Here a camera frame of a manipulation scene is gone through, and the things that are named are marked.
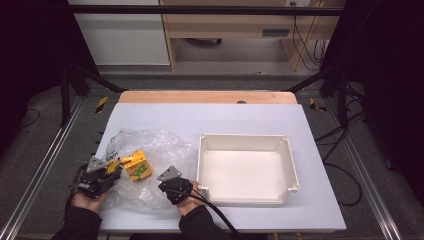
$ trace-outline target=desk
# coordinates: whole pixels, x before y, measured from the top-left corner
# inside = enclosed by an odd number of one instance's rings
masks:
[[[161,95],[167,100],[160,100]],[[137,96],[141,103],[136,103]],[[178,103],[169,103],[173,101],[170,96]],[[206,96],[211,97],[212,103],[197,103]],[[234,104],[240,98],[248,104]],[[263,99],[275,101],[263,103]],[[281,207],[221,207],[221,211],[240,232],[332,232],[346,228],[303,108],[296,104],[291,93],[126,92],[111,114],[96,157],[103,156],[109,140],[122,128],[169,130],[196,148],[200,133],[287,135],[300,190],[290,195]],[[179,231],[176,209],[141,214],[119,206],[101,211],[100,216],[101,229],[109,232]],[[218,226],[227,229],[215,213],[212,216]]]
[[[298,7],[343,7],[345,0],[293,1]],[[288,0],[160,0],[164,6],[260,6],[289,7]],[[273,38],[281,39],[284,53],[292,70],[302,65],[301,58],[307,58],[306,48],[299,35],[308,45],[311,39],[331,39],[339,17],[298,16],[299,34],[294,32],[293,16],[251,16],[251,15],[162,15],[168,55],[172,70],[175,70],[179,39],[182,38]]]

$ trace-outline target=person's hand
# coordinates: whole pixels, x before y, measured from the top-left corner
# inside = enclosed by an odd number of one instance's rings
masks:
[[[191,184],[193,184],[193,190],[198,191],[199,190],[199,183],[196,181],[190,181]],[[197,194],[195,191],[191,191],[191,194],[200,197],[199,194]],[[196,207],[204,205],[202,201],[199,201],[197,199],[194,199],[192,197],[187,197],[184,201],[177,204],[177,209],[180,212],[182,216],[187,215],[191,210],[195,209]]]
[[[75,194],[75,196],[72,198],[71,206],[73,207],[79,207],[79,208],[85,208],[90,211],[93,211],[97,213],[102,206],[103,202],[106,200],[107,196],[109,195],[110,191],[107,191],[100,195],[98,198],[91,199],[89,197],[86,197],[84,193],[78,192]]]

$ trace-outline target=black cord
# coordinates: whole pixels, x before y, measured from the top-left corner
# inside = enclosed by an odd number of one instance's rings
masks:
[[[170,192],[174,192],[174,193],[178,193],[178,194],[183,194],[185,196],[188,196],[188,197],[197,199],[197,200],[205,203],[206,205],[208,205],[210,208],[212,208],[218,214],[218,216],[224,221],[224,223],[228,226],[228,228],[231,230],[231,232],[234,233],[234,235],[236,236],[237,239],[243,240],[243,238],[240,235],[240,233],[237,231],[237,229],[234,228],[234,226],[227,219],[227,217],[225,217],[225,215],[221,212],[221,210],[219,210],[219,208],[217,208],[211,202],[207,201],[198,191],[196,191],[196,190],[193,189],[193,191],[195,191],[197,194],[199,194],[200,197],[195,196],[195,195],[190,194],[190,193],[185,193],[185,192],[181,192],[181,191],[177,191],[177,190],[173,190],[173,189],[166,189],[166,191],[170,191]]]
[[[352,99],[357,99],[357,102],[359,103],[359,105],[361,105],[362,109],[364,109],[364,104],[363,104],[363,95],[361,95],[360,93],[357,93],[355,90],[353,89],[348,89],[347,90],[347,96],[351,97]]]
[[[356,180],[356,178],[352,175],[352,174],[350,174],[348,171],[346,171],[345,169],[343,169],[343,168],[341,168],[340,166],[337,166],[337,165],[335,165],[335,164],[332,164],[332,163],[324,163],[324,165],[325,166],[330,166],[330,167],[333,167],[333,168],[336,168],[336,169],[338,169],[338,170],[340,170],[340,171],[342,171],[343,173],[345,173],[347,176],[349,176],[354,182],[355,182],[355,184],[356,184],[356,186],[358,187],[358,192],[359,192],[359,194],[358,194],[358,197],[356,198],[356,200],[355,201],[353,201],[353,202],[351,202],[351,203],[343,203],[343,202],[341,202],[341,201],[337,201],[340,205],[343,205],[343,206],[348,206],[348,207],[352,207],[352,206],[355,206],[355,205],[357,205],[360,201],[361,201],[361,199],[362,199],[362,187],[361,187],[361,184],[358,182],[358,180]]]
[[[34,119],[34,120],[32,120],[30,123],[28,123],[28,124],[25,124],[25,125],[22,125],[22,126],[19,126],[19,128],[25,128],[25,127],[28,127],[28,126],[31,126],[32,124],[34,124],[39,118],[40,118],[40,116],[41,116],[41,113],[40,113],[40,111],[38,111],[38,110],[36,110],[36,109],[32,109],[32,108],[29,108],[27,111],[34,111],[34,112],[36,112],[37,113],[37,117]]]
[[[305,48],[305,51],[306,51],[306,53],[307,53],[307,54],[308,54],[308,56],[309,56],[309,59],[312,61],[312,63],[313,63],[313,64],[315,64],[315,65],[319,66],[319,64],[317,64],[317,63],[316,63],[316,62],[312,59],[311,54],[310,54],[310,53],[309,53],[309,51],[308,51],[308,46],[306,45],[306,42],[303,40],[302,35],[300,35],[300,31],[299,31],[299,29],[297,28],[296,15],[294,15],[293,17],[294,17],[294,29],[295,29],[295,32],[296,32],[296,33],[297,33],[297,35],[299,36],[300,41],[302,42],[302,45],[303,45],[303,47]]]
[[[365,115],[365,112],[359,112],[359,113],[357,113],[356,115],[355,115],[355,118],[356,117],[359,117],[359,116],[363,116],[363,115]],[[361,119],[363,119],[363,118],[358,118],[358,119],[355,119],[355,121],[353,122],[353,123],[350,123],[348,126],[353,126],[353,125],[355,125],[359,120],[361,120]],[[333,142],[333,143],[320,143],[320,144],[317,144],[317,146],[328,146],[328,145],[333,145],[333,144],[336,144],[336,142]]]
[[[354,103],[354,102],[359,102],[360,101],[360,99],[359,98],[355,98],[355,99],[353,99],[353,100],[350,100],[347,104],[346,104],[346,107],[349,107],[352,103]]]
[[[69,206],[71,206],[72,199],[78,193],[78,191],[75,191],[75,189],[77,188],[76,184],[77,184],[78,178],[79,178],[79,176],[81,174],[81,171],[84,170],[84,169],[86,169],[87,166],[88,166],[88,162],[83,163],[81,166],[78,167],[78,170],[75,173],[74,182],[72,183],[72,185],[70,185],[71,190],[69,192],[68,198],[66,199],[65,214],[68,211]]]
[[[348,118],[348,123],[350,121],[352,121],[353,119],[357,118],[357,117],[363,116],[364,114],[365,114],[364,111],[361,111],[361,112],[356,113],[355,115],[353,115],[353,116],[351,116],[351,117]],[[324,139],[326,139],[328,137],[331,137],[331,136],[333,136],[334,134],[336,134],[338,131],[340,131],[342,129],[344,129],[344,128],[342,126],[339,126],[339,127],[335,128],[335,129],[331,130],[330,132],[324,134],[323,136],[316,138],[315,139],[315,142],[320,142],[320,141],[322,141],[322,140],[324,140]]]
[[[333,145],[333,147],[331,147],[330,151],[328,151],[327,155],[325,155],[325,157],[322,159],[322,162],[325,163],[325,161],[327,161],[328,157],[330,156],[330,154],[336,149],[337,145],[339,145],[339,143],[347,136],[347,130],[344,130],[342,135],[340,135],[339,139],[336,141],[336,143]]]
[[[318,58],[318,57],[316,56],[318,42],[319,42],[319,43],[320,43],[320,45],[321,45],[320,58]],[[326,43],[326,40],[325,40],[325,39],[322,39],[322,40],[317,39],[317,40],[315,40],[315,46],[314,46],[314,59],[315,59],[315,62],[316,62],[316,63],[318,63],[320,67],[321,67],[321,65],[322,65],[322,61],[324,60],[324,55],[325,55],[325,45],[326,45],[326,44],[327,44],[327,43]]]
[[[296,52],[297,52],[297,54],[299,54],[299,57],[300,57],[300,60],[302,60],[302,63],[303,63],[303,65],[305,66],[305,68],[306,69],[308,69],[308,70],[319,70],[319,69],[315,69],[315,68],[309,68],[307,65],[306,65],[306,63],[305,63],[305,60],[303,59],[303,57],[302,57],[302,55],[300,54],[300,52],[299,52],[299,49],[297,48],[297,46],[296,46],[296,42],[294,41],[294,34],[296,33],[296,30],[297,30],[297,23],[296,23],[296,16],[293,16],[293,18],[294,18],[294,25],[293,25],[293,34],[292,34],[292,41],[293,41],[293,46],[294,46],[294,48],[296,49]]]
[[[324,39],[322,40],[323,44],[321,46],[321,64],[324,61],[324,57],[325,57],[325,52],[327,50],[327,40]]]

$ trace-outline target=aluminum rail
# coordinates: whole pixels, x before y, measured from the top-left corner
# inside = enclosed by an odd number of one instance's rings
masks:
[[[55,139],[50,145],[49,150],[44,156],[43,161],[38,167],[37,172],[34,174],[34,177],[29,183],[21,200],[19,201],[18,205],[16,206],[7,223],[1,228],[0,240],[11,240],[14,239],[15,236],[18,234],[19,228],[21,227],[29,210],[31,209],[31,206],[34,203],[38,192],[41,190],[41,186],[43,185],[44,180],[46,179],[50,171],[50,168],[53,166],[53,163],[55,162],[56,157],[59,154],[59,151],[66,140],[66,137],[68,136],[72,126],[74,125],[75,119],[77,118],[81,110],[83,102],[83,97],[76,98],[70,119],[64,127],[59,129]]]
[[[333,117],[334,122],[337,126],[340,126],[340,123],[336,116],[337,114],[334,102],[329,99],[325,99],[325,103],[329,107],[329,111]],[[355,170],[358,180],[364,189],[364,194],[368,199],[368,202],[374,212],[378,224],[380,225],[384,237],[387,240],[401,240],[402,236],[396,226],[396,223],[390,215],[390,212],[386,204],[384,203],[383,198],[378,192],[374,181],[371,179],[370,174],[368,173],[364,163],[362,162],[362,159],[359,156],[359,153],[356,150],[352,139],[349,137],[349,135],[347,135],[343,142],[345,144],[348,154],[350,155],[349,159],[352,164],[352,167]]]
[[[83,14],[204,14],[204,15],[288,15],[345,16],[366,11],[344,8],[245,7],[245,6],[150,6],[150,5],[46,5],[45,11]]]

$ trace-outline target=black sleeve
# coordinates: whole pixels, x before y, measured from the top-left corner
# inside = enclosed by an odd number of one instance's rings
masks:
[[[102,219],[95,212],[84,208],[70,207],[65,223],[52,240],[97,240]]]
[[[231,240],[231,238],[213,222],[205,206],[191,210],[180,219],[180,230],[187,240]]]

